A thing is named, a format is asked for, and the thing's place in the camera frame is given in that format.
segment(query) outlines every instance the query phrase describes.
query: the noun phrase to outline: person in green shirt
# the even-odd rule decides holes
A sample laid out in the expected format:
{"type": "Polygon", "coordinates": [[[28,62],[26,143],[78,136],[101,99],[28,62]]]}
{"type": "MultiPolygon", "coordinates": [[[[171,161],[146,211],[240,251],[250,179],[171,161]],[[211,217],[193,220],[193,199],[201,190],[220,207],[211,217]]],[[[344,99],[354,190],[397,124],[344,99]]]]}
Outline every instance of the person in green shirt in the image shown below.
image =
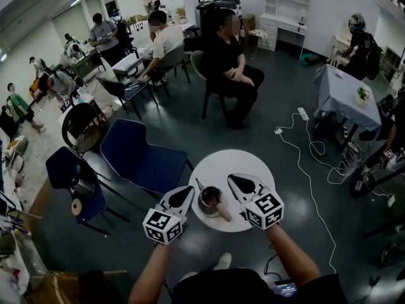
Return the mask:
{"type": "Polygon", "coordinates": [[[9,83],[7,85],[7,90],[10,92],[10,101],[13,104],[15,111],[17,112],[18,116],[25,119],[31,126],[38,131],[38,133],[45,132],[45,128],[43,128],[44,124],[38,125],[34,121],[34,112],[29,107],[29,105],[25,102],[23,98],[19,94],[15,93],[15,86],[13,83],[9,83]]]}

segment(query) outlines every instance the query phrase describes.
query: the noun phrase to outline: ceiling light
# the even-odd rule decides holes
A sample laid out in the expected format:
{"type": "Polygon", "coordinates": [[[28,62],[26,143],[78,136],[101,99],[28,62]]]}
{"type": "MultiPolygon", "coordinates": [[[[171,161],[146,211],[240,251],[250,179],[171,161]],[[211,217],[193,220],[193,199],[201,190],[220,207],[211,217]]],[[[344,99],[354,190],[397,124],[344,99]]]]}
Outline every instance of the ceiling light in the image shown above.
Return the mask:
{"type": "Polygon", "coordinates": [[[70,6],[73,7],[73,6],[74,6],[75,4],[77,4],[79,1],[80,1],[80,0],[74,0],[74,2],[72,2],[72,3],[70,4],[70,6]]]}

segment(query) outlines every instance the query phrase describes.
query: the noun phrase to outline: blue chair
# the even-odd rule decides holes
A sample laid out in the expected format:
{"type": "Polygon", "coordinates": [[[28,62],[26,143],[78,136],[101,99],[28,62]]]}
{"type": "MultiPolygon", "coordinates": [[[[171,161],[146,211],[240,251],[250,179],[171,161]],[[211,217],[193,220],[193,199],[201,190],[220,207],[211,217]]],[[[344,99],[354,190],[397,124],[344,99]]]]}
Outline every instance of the blue chair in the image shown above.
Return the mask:
{"type": "Polygon", "coordinates": [[[117,119],[100,150],[118,176],[157,199],[154,193],[164,195],[177,187],[185,164],[193,171],[186,152],[148,144],[146,126],[134,120],[117,119]]]}
{"type": "Polygon", "coordinates": [[[48,172],[49,181],[55,189],[64,188],[70,190],[72,179],[77,175],[94,184],[95,189],[93,194],[88,197],[80,198],[82,202],[82,211],[76,216],[78,224],[82,224],[92,230],[109,235],[108,232],[87,223],[90,219],[105,210],[118,218],[129,222],[129,219],[107,206],[103,191],[101,190],[101,185],[119,196],[120,194],[100,181],[97,178],[97,173],[90,167],[90,165],[71,149],[63,146],[57,150],[48,160],[46,160],[46,170],[48,172]]]}

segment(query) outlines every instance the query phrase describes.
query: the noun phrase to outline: tape roll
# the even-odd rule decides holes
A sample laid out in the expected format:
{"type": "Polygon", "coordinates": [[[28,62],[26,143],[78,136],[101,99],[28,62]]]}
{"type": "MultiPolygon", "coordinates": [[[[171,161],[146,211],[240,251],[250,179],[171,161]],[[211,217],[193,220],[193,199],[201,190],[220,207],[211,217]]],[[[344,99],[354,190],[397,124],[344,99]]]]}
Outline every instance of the tape roll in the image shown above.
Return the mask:
{"type": "Polygon", "coordinates": [[[78,216],[80,215],[81,212],[82,212],[82,202],[80,201],[80,199],[75,198],[72,201],[72,214],[74,216],[78,216]]]}

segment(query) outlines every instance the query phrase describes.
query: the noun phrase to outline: concrete floor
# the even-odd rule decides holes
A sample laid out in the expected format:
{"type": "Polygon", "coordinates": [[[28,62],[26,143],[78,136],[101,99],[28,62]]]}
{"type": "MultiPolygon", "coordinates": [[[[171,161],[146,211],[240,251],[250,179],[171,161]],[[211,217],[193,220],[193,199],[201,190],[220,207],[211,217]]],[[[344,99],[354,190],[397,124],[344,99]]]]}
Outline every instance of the concrete floor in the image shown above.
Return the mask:
{"type": "MultiPolygon", "coordinates": [[[[318,104],[318,86],[312,83],[317,66],[304,66],[282,51],[256,51],[253,56],[247,55],[247,63],[262,69],[265,81],[259,88],[259,98],[246,120],[244,130],[234,131],[225,126],[216,97],[211,97],[209,101],[207,119],[201,119],[204,84],[189,65],[192,83],[187,83],[181,70],[178,71],[177,79],[173,78],[172,73],[169,74],[169,89],[173,98],[167,99],[160,88],[156,93],[159,111],[148,97],[135,100],[143,122],[147,125],[147,140],[186,151],[194,165],[222,149],[241,149],[261,158],[271,170],[277,192],[285,203],[282,227],[315,260],[322,274],[331,274],[333,270],[328,261],[333,243],[316,216],[308,178],[295,166],[297,150],[284,144],[274,134],[276,126],[291,124],[291,114],[298,107],[304,107],[308,115],[313,116],[318,104]]],[[[227,100],[229,108],[232,103],[232,100],[227,100]]],[[[137,120],[134,112],[127,115],[123,109],[118,110],[112,120],[115,118],[137,120]]],[[[311,175],[313,196],[337,244],[332,263],[340,276],[348,301],[353,302],[369,294],[368,278],[380,276],[382,280],[374,288],[370,303],[394,303],[405,286],[404,283],[393,281],[402,267],[396,265],[384,270],[377,267],[382,247],[392,239],[390,231],[368,239],[363,239],[362,234],[402,211],[403,199],[400,193],[403,186],[388,186],[397,193],[397,201],[392,208],[387,208],[387,199],[384,197],[367,195],[361,199],[352,199],[348,182],[329,184],[329,169],[311,157],[304,122],[298,120],[296,126],[283,136],[301,148],[301,166],[311,175]]],[[[321,159],[337,165],[341,156],[336,147],[328,141],[325,141],[325,145],[327,154],[321,159]]],[[[78,273],[94,269],[127,270],[127,275],[109,278],[119,298],[117,303],[125,303],[153,250],[153,242],[145,237],[142,221],[156,201],[143,190],[120,180],[97,153],[87,153],[85,159],[96,171],[107,177],[104,180],[107,184],[123,195],[121,199],[105,190],[108,205],[129,217],[131,223],[125,223],[108,213],[96,217],[91,223],[111,233],[109,237],[104,237],[77,225],[70,213],[68,191],[53,190],[34,242],[49,270],[78,273]]],[[[187,184],[189,177],[190,171],[186,168],[180,185],[187,184]]],[[[332,179],[341,180],[333,175],[332,179]]],[[[174,287],[190,271],[213,267],[218,257],[226,251],[233,255],[232,267],[248,267],[263,276],[265,264],[274,250],[269,249],[269,243],[261,230],[252,228],[237,234],[227,234],[207,229],[192,211],[188,215],[188,223],[189,227],[182,238],[174,243],[166,274],[169,287],[174,287]]],[[[269,271],[278,272],[284,279],[288,278],[277,258],[271,261],[269,271]]],[[[169,302],[168,293],[163,288],[161,303],[169,302]]]]}

